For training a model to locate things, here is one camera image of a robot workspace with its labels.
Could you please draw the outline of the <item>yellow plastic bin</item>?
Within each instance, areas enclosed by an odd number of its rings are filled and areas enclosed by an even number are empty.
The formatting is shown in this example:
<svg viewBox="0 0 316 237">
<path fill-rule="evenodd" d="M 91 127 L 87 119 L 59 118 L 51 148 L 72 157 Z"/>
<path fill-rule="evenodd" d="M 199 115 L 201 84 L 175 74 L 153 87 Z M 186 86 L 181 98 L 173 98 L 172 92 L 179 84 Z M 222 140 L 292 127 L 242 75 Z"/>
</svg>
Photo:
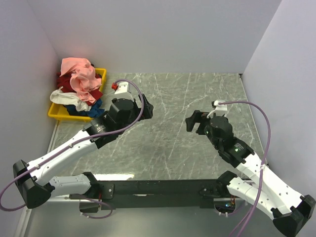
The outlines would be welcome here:
<svg viewBox="0 0 316 237">
<path fill-rule="evenodd" d="M 101 81 L 100 87 L 89 92 L 93 102 L 83 101 L 70 85 L 71 73 L 63 76 L 56 75 L 57 89 L 51 93 L 52 102 L 48 116 L 58 121 L 74 120 L 88 122 L 100 115 L 104 109 L 101 108 L 103 87 L 106 82 L 106 69 L 96 68 L 95 76 Z"/>
</svg>

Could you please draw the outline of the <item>white t shirt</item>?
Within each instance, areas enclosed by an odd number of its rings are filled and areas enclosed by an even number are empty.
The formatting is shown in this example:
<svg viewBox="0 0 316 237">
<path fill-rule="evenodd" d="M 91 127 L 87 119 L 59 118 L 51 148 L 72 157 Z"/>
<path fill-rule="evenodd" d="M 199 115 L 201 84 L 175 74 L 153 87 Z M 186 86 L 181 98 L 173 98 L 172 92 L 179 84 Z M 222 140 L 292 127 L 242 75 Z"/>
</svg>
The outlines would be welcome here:
<svg viewBox="0 0 316 237">
<path fill-rule="evenodd" d="M 91 106 L 86 102 L 79 99 L 78 95 L 74 92 L 63 92 L 63 87 L 59 87 L 50 95 L 50 101 L 60 105 L 75 105 L 77 111 L 89 111 Z"/>
</svg>

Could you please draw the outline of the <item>pink t shirt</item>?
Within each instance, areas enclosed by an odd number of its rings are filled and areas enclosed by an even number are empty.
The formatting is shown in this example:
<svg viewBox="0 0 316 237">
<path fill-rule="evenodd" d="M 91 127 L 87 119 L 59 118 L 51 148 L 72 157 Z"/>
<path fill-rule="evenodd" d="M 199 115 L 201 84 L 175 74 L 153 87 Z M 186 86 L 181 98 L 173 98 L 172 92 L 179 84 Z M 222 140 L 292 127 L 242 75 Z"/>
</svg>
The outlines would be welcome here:
<svg viewBox="0 0 316 237">
<path fill-rule="evenodd" d="M 98 90 L 102 79 L 96 77 L 95 68 L 86 58 L 69 57 L 62 59 L 61 76 L 70 74 L 70 86 L 77 93 L 80 100 L 94 104 L 96 99 L 91 91 Z"/>
</svg>

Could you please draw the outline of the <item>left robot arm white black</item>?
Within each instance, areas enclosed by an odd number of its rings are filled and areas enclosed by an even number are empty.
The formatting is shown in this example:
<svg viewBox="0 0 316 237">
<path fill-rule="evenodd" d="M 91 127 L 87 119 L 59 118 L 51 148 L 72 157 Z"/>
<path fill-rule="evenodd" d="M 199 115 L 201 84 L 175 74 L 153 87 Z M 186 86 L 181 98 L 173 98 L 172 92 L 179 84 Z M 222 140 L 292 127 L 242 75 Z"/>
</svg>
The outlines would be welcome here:
<svg viewBox="0 0 316 237">
<path fill-rule="evenodd" d="M 151 119 L 154 107 L 144 94 L 142 106 L 134 99 L 114 98 L 110 108 L 85 125 L 73 138 L 50 153 L 30 162 L 13 165 L 15 185 L 29 209 L 41 206 L 52 197 L 83 194 L 94 198 L 99 192 L 97 180 L 85 172 L 78 176 L 57 177 L 57 173 L 82 156 L 116 140 L 140 120 Z"/>
</svg>

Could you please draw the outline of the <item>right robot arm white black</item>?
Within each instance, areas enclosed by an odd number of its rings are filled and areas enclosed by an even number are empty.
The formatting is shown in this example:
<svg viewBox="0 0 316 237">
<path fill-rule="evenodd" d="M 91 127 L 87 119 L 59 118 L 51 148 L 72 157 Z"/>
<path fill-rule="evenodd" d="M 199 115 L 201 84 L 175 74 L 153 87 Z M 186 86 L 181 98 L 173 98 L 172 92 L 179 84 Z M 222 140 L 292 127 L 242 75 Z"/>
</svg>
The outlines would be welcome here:
<svg viewBox="0 0 316 237">
<path fill-rule="evenodd" d="M 185 119 L 186 130 L 206 135 L 219 156 L 253 181 L 250 185 L 236 174 L 226 171 L 219 178 L 217 193 L 239 197 L 264 212 L 286 237 L 295 237 L 311 218 L 316 201 L 302 195 L 283 182 L 244 141 L 236 138 L 233 127 L 224 116 L 209 118 L 206 112 L 195 110 Z"/>
</svg>

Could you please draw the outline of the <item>blue t shirt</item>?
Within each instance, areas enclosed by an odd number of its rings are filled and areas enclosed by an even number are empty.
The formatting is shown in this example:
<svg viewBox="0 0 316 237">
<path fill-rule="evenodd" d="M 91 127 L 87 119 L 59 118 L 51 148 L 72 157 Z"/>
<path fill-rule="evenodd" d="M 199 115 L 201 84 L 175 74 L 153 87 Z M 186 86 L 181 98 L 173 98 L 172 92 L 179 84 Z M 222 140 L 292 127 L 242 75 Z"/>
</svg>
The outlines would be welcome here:
<svg viewBox="0 0 316 237">
<path fill-rule="evenodd" d="M 104 109 L 101 108 L 102 100 L 98 99 L 95 104 L 92 105 L 89 111 L 77 111 L 75 105 L 64 105 L 67 109 L 67 112 L 71 116 L 81 116 L 81 117 L 90 117 L 90 118 L 97 118 L 104 113 Z"/>
</svg>

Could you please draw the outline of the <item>black base beam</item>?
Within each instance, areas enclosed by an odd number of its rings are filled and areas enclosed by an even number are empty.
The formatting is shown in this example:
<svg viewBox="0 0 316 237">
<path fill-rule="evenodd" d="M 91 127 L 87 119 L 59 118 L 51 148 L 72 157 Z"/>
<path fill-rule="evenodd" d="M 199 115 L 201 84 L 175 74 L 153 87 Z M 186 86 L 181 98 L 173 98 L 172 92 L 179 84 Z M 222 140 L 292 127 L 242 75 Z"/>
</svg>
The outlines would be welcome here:
<svg viewBox="0 0 316 237">
<path fill-rule="evenodd" d="M 103 201 L 113 209 L 213 208 L 216 199 L 231 198 L 227 188 L 216 179 L 98 181 L 83 196 Z"/>
</svg>

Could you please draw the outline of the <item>red t shirt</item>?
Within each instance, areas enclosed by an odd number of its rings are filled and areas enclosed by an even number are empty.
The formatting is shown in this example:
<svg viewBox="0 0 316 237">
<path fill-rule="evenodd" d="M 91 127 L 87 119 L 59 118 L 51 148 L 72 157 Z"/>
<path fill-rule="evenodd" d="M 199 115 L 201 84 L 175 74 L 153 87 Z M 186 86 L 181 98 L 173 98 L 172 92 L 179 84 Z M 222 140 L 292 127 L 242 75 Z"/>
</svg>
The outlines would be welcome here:
<svg viewBox="0 0 316 237">
<path fill-rule="evenodd" d="M 79 86 L 75 86 L 75 89 L 71 87 L 70 84 L 71 73 L 65 74 L 60 77 L 60 73 L 57 73 L 57 87 L 64 93 L 73 92 L 80 100 L 86 102 L 88 105 L 93 105 L 97 100 L 99 100 L 103 93 L 100 91 L 100 87 L 96 87 L 94 90 L 82 89 Z"/>
</svg>

